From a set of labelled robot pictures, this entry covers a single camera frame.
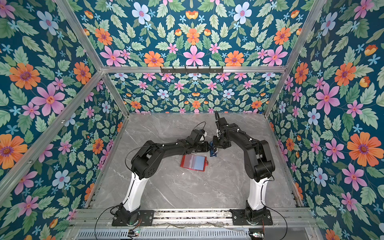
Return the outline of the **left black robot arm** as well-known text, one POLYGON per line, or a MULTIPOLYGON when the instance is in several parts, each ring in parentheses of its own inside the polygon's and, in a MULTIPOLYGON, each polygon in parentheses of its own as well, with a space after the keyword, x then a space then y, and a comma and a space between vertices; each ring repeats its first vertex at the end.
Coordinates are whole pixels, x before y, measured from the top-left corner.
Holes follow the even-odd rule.
POLYGON ((131 160, 131 166, 129 167, 132 172, 131 182, 124 200, 115 213, 115 218, 130 226, 139 220, 144 189, 164 158, 185 156, 192 153, 207 153, 210 150, 209 142, 194 141, 190 138, 167 144, 147 141, 131 160))

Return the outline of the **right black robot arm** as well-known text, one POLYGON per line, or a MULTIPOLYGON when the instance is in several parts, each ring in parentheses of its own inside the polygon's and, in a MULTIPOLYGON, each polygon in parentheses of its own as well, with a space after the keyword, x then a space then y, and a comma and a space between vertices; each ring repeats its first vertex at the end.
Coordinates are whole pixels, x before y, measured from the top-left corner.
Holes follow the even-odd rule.
POLYGON ((257 140, 249 136, 235 124, 219 127, 217 135, 213 138, 214 149, 227 149, 232 143, 244 152, 245 171, 250 178, 245 219, 253 225, 268 215, 266 191, 276 169, 274 158, 266 140, 257 140))

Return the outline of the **red leather card holder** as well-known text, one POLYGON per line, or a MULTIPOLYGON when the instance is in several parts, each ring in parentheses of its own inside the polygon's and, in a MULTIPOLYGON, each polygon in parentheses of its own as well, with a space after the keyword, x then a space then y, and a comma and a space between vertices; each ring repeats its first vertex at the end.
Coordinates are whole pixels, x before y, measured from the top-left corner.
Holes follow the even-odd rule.
POLYGON ((208 166, 207 157, 198 155, 185 155, 182 157, 180 167, 192 171, 204 172, 208 166))

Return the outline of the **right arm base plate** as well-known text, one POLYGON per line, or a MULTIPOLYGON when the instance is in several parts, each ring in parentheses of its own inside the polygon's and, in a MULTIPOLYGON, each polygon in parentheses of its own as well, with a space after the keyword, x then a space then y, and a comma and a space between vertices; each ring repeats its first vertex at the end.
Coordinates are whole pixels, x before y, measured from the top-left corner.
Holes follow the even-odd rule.
POLYGON ((267 209, 260 211, 230 209, 234 226, 272 226, 271 213, 267 209))

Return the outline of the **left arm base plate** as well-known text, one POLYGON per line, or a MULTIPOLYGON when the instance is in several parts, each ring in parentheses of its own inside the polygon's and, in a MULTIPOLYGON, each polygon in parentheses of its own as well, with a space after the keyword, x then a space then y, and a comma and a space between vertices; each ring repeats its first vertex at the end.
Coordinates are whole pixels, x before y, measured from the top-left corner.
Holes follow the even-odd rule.
POLYGON ((154 220, 155 211, 138 210, 132 213, 124 212, 124 209, 116 211, 112 222, 113 227, 136 227, 151 226, 154 220))

